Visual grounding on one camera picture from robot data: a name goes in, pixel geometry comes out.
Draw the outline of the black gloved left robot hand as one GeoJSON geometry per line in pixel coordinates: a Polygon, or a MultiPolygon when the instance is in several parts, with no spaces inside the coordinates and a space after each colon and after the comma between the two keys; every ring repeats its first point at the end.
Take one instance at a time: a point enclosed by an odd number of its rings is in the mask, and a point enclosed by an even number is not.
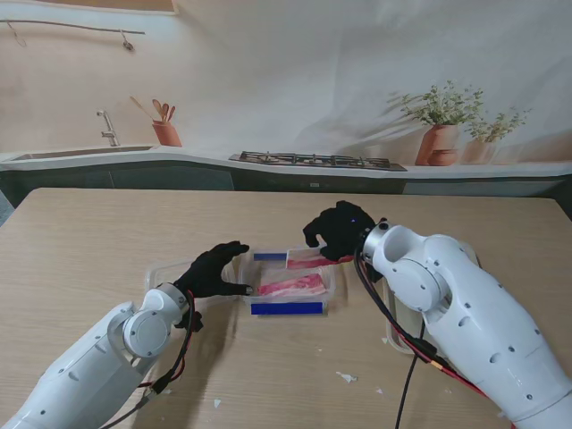
{"type": "Polygon", "coordinates": [[[234,240],[221,243],[202,253],[173,285],[181,292],[189,291],[195,299],[213,296],[249,296],[253,288],[247,284],[225,281],[222,272],[235,257],[249,251],[249,246],[234,240]]]}

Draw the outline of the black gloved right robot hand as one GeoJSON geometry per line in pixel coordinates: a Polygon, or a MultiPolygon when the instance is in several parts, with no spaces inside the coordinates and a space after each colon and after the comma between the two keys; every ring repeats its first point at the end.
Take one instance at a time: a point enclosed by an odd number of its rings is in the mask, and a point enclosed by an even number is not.
{"type": "Polygon", "coordinates": [[[372,217],[361,207],[348,201],[338,201],[334,207],[324,210],[303,228],[305,241],[310,248],[325,245],[320,253],[330,261],[352,256],[363,235],[375,227],[372,217]]]}

